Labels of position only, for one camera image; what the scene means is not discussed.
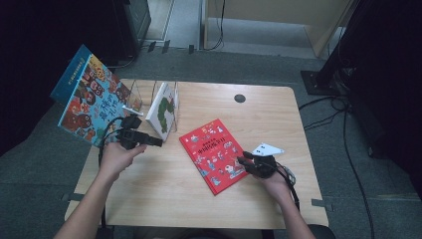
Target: left hand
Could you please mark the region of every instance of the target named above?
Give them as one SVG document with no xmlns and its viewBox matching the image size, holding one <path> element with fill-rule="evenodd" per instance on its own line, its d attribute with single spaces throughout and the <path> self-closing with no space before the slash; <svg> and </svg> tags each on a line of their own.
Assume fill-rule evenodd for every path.
<svg viewBox="0 0 422 239">
<path fill-rule="evenodd" d="M 146 150 L 146 144 L 126 150 L 118 142 L 111 142 L 104 148 L 99 176 L 116 181 L 120 173 L 133 163 L 133 158 Z"/>
</svg>

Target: book with cartoon illustrations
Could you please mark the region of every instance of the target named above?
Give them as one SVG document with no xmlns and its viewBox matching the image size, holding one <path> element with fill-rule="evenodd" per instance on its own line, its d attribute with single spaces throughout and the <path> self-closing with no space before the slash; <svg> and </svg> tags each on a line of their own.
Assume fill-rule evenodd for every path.
<svg viewBox="0 0 422 239">
<path fill-rule="evenodd" d="M 95 146 L 108 133 L 105 130 L 110 121 L 140 112 L 141 107 L 141 99 L 132 96 L 118 76 L 85 45 L 76 52 L 50 97 L 66 106 L 59 127 Z"/>
<path fill-rule="evenodd" d="M 174 122 L 177 99 L 175 94 L 175 90 L 171 89 L 168 83 L 162 83 L 145 117 L 164 141 Z"/>
<path fill-rule="evenodd" d="M 179 139 L 214 195 L 248 174 L 237 160 L 242 147 L 219 119 Z"/>
</svg>

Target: right hand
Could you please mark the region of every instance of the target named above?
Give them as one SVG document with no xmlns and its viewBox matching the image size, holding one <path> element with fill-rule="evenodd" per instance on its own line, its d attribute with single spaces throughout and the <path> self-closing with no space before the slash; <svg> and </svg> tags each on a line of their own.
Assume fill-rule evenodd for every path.
<svg viewBox="0 0 422 239">
<path fill-rule="evenodd" d="M 287 175 L 282 167 L 279 166 L 278 170 L 282 172 L 284 176 Z M 264 184 L 268 193 L 276 200 L 293 200 L 288 184 L 278 172 L 275 172 L 271 177 L 266 179 L 256 176 L 254 177 Z"/>
</svg>

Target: children's book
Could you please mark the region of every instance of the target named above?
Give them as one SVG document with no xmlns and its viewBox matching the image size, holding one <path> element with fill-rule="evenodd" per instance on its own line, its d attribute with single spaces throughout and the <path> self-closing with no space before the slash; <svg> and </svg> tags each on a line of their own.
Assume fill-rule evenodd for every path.
<svg viewBox="0 0 422 239">
<path fill-rule="evenodd" d="M 162 83 L 145 119 L 165 141 L 175 119 L 177 96 L 168 83 Z"/>
<path fill-rule="evenodd" d="M 84 45 L 72 58 L 51 98 L 66 106 L 59 127 L 95 146 L 108 133 L 105 130 L 109 122 L 140 113 L 141 107 L 140 96 L 132 96 L 118 76 Z M 109 132 L 115 128 L 114 123 Z"/>
<path fill-rule="evenodd" d="M 248 174 L 237 160 L 242 147 L 219 119 L 179 139 L 214 195 Z"/>
</svg>

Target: book title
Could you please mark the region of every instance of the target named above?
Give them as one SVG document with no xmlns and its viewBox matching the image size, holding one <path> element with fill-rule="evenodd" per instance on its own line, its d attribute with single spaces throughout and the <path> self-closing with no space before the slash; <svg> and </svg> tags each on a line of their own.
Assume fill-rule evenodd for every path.
<svg viewBox="0 0 422 239">
<path fill-rule="evenodd" d="M 220 138 L 211 138 L 210 140 L 202 143 L 202 147 L 198 150 L 198 153 L 202 154 L 203 152 L 206 152 L 208 150 L 211 150 L 221 143 L 224 143 L 226 139 L 224 137 Z"/>
<path fill-rule="evenodd" d="M 75 77 L 77 76 L 77 73 L 79 72 L 79 70 L 81 69 L 82 64 L 85 63 L 85 59 L 84 58 L 80 58 L 80 62 L 77 65 L 77 68 L 75 69 L 74 73 L 71 76 L 71 79 L 68 81 L 68 85 L 70 86 L 72 84 L 72 82 L 75 80 Z"/>
<path fill-rule="evenodd" d="M 100 105 L 100 118 L 102 118 L 102 120 L 106 120 L 108 116 L 111 116 L 112 118 L 117 117 L 118 112 L 114 107 L 117 104 L 118 101 L 112 95 L 108 95 L 108 97 L 104 99 Z"/>
</svg>

